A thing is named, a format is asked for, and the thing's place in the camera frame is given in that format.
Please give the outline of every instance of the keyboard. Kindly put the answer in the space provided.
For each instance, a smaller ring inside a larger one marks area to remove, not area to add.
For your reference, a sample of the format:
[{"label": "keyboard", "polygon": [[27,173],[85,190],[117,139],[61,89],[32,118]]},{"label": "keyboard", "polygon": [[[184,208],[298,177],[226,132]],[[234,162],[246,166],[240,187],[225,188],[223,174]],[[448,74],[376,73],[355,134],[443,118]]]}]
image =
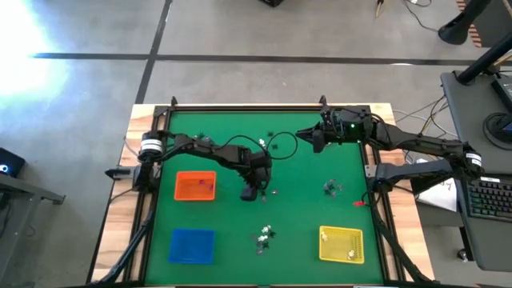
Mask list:
[{"label": "keyboard", "polygon": [[512,182],[477,180],[468,185],[471,217],[512,222]]}]

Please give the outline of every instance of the wooden table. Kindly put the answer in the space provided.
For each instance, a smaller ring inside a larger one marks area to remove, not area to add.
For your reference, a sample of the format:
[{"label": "wooden table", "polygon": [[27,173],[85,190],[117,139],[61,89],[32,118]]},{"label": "wooden table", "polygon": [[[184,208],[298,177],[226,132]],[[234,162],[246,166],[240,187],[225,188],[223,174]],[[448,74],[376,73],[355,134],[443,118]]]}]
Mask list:
[{"label": "wooden table", "polygon": [[[250,104],[251,106],[268,106],[271,104]],[[284,106],[290,104],[275,104],[276,106]],[[319,104],[293,104],[314,106]],[[342,104],[335,103],[332,106],[342,105],[356,105],[356,104]],[[394,116],[389,103],[359,103],[358,105],[369,105],[371,111],[380,115],[385,122],[394,124]],[[150,130],[153,121],[154,108],[160,105],[134,105],[130,116],[130,124],[126,132],[126,141],[133,150],[140,149],[140,141],[142,134]],[[180,106],[216,106],[216,105],[180,105]],[[371,149],[366,148],[369,156],[369,162],[372,163],[373,157]],[[401,150],[381,151],[381,161],[389,162],[395,165],[404,164],[403,153]],[[137,158],[133,155],[126,146],[122,149],[120,166],[136,166],[138,164]],[[399,183],[401,186],[410,187],[409,182]],[[120,180],[114,184],[112,197],[119,194],[131,187],[131,180]],[[394,224],[396,227],[398,241],[402,248],[407,252],[413,263],[424,273],[425,276],[434,279],[434,272],[430,264],[430,258],[426,249],[423,230],[418,216],[418,210],[414,201],[414,196],[400,189],[394,189],[389,193],[390,205],[393,213]],[[100,242],[98,253],[93,259],[94,264],[90,272],[90,279],[92,281],[99,280],[105,276],[112,265],[121,256],[122,252],[128,245],[130,240],[130,232],[134,221],[134,212],[137,202],[137,193],[129,192],[128,194],[117,198],[111,203],[106,212],[106,218],[102,233],[100,234]],[[386,249],[386,258],[388,267],[390,268],[391,279],[396,279],[396,271],[394,269],[394,256],[391,249],[384,240]],[[132,269],[132,278],[138,276],[138,264],[140,264],[140,255],[142,253],[142,244],[135,254],[134,268]]]}]

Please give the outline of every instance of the yellow tray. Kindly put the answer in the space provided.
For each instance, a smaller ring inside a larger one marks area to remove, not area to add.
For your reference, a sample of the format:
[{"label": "yellow tray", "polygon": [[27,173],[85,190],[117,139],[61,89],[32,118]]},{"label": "yellow tray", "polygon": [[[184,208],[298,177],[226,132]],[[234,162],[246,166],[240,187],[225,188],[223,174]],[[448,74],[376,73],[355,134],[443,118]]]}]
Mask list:
[{"label": "yellow tray", "polygon": [[[323,241],[322,232],[326,234],[327,241]],[[365,262],[362,244],[362,230],[341,227],[320,226],[318,232],[320,241],[320,259],[353,264]],[[349,252],[353,250],[354,256],[349,259]]]}]

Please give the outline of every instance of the black floor stripe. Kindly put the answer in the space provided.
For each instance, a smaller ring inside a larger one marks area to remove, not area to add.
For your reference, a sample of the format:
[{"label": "black floor stripe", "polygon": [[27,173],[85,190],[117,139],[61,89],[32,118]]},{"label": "black floor stripe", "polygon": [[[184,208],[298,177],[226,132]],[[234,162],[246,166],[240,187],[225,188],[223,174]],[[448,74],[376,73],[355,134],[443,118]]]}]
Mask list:
[{"label": "black floor stripe", "polygon": [[153,72],[154,62],[157,58],[158,49],[162,42],[163,31],[166,28],[167,16],[169,15],[170,4],[172,0],[166,0],[163,6],[162,15],[160,15],[160,21],[158,21],[157,32],[154,35],[153,45],[151,46],[150,56],[142,75],[141,84],[138,87],[137,97],[135,98],[135,104],[143,104],[144,98],[146,97],[147,87],[150,84],[151,73]]},{"label": "black floor stripe", "polygon": [[96,54],[96,53],[36,53],[38,59],[76,59],[76,60],[147,60],[148,54]]},{"label": "black floor stripe", "polygon": [[[426,66],[469,66],[474,60],[402,59],[402,58],[344,58],[344,57],[295,57],[295,56],[234,56],[234,55],[157,55],[159,61],[180,62],[271,62],[271,63],[324,63],[324,64],[410,64]],[[504,66],[512,66],[508,61]]]}]

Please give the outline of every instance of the black desk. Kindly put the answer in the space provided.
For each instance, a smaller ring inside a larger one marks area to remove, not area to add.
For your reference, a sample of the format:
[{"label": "black desk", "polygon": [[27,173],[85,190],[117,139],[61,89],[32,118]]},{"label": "black desk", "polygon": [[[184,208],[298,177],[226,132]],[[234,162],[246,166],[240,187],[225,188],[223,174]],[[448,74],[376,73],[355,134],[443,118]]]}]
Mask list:
[{"label": "black desk", "polygon": [[[487,173],[498,178],[509,175],[509,178],[512,175],[512,152],[492,146],[482,132],[482,122],[487,115],[506,112],[490,86],[493,80],[494,76],[481,75],[472,85],[464,86],[457,82],[453,73],[441,75],[459,139],[468,141],[482,155]],[[484,270],[512,271],[512,223],[468,217],[461,188],[458,182],[462,223],[477,265]]]}]

